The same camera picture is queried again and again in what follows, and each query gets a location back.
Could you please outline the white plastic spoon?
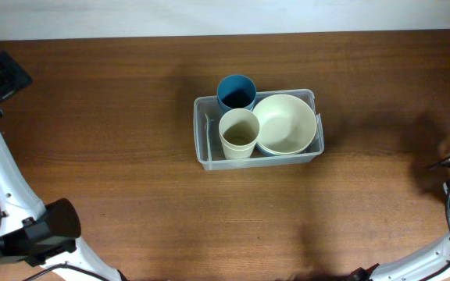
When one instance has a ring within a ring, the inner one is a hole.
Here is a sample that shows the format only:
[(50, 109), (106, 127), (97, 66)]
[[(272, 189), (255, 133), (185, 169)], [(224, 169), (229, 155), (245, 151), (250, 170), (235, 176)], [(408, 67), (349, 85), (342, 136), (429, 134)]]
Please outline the white plastic spoon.
[(206, 137), (206, 151), (207, 151), (207, 161), (211, 162), (213, 160), (213, 153), (212, 153), (212, 149), (211, 149), (211, 141), (210, 141), (210, 135), (209, 135), (209, 129), (210, 129), (210, 119), (209, 116), (205, 113), (205, 137)]

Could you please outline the blue cup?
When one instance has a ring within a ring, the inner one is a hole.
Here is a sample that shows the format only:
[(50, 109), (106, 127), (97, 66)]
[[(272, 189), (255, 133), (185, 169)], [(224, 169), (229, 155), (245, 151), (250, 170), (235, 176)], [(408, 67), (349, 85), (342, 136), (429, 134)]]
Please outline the blue cup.
[(253, 110), (254, 106), (255, 106), (255, 101), (252, 101), (251, 103), (249, 103), (246, 106), (238, 106), (238, 105), (234, 105), (234, 106), (229, 106), (226, 105), (222, 100), (218, 99), (218, 109), (219, 109), (219, 114), (220, 116), (223, 116), (224, 114), (226, 114), (227, 112), (229, 112), (232, 109), (236, 109), (236, 108), (242, 108), (242, 109), (246, 109), (246, 110)]
[(229, 106), (246, 106), (256, 101), (257, 88), (247, 76), (234, 74), (223, 78), (217, 88), (217, 100)]

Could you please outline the cream cup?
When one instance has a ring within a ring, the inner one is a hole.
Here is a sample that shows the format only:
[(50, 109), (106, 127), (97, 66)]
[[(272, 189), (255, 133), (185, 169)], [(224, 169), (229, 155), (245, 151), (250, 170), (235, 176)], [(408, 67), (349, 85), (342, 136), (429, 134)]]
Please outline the cream cup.
[(242, 146), (222, 143), (222, 148), (226, 160), (245, 159), (251, 157), (255, 143)]
[(235, 108), (226, 112), (219, 122), (220, 140), (234, 150), (256, 145), (260, 133), (259, 120), (252, 111)]

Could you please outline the blue bowl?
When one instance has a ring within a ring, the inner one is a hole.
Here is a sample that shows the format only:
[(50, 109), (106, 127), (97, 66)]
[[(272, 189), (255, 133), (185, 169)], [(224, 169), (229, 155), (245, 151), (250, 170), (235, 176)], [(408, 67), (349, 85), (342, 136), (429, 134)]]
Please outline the blue bowl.
[(305, 150), (302, 150), (302, 151), (298, 151), (298, 152), (280, 153), (280, 152), (271, 151), (270, 149), (263, 147), (261, 144), (257, 144), (255, 147), (265, 156), (302, 155), (302, 154), (305, 154), (308, 152), (308, 148), (306, 148)]

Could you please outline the cream bowl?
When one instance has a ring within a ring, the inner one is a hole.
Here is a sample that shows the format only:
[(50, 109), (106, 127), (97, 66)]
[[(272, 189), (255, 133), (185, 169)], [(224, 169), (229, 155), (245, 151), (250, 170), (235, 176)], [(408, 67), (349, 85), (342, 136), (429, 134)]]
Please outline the cream bowl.
[(260, 133), (309, 135), (316, 134), (317, 121), (314, 111), (301, 98), (289, 94), (275, 94), (261, 100), (253, 109), (259, 120)]
[(263, 134), (259, 137), (257, 147), (269, 155), (292, 155), (304, 151), (316, 139), (314, 134)]

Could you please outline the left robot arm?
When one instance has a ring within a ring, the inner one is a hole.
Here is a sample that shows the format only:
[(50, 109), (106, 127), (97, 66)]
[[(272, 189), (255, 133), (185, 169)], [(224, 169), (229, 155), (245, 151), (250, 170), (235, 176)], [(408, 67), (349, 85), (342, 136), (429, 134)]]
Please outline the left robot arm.
[[(28, 73), (7, 52), (0, 52), (0, 104), (31, 82)], [(0, 265), (19, 262), (41, 267), (32, 279), (50, 272), (64, 280), (125, 278), (86, 244), (79, 217), (69, 200), (62, 198), (46, 205), (34, 193), (0, 132)]]

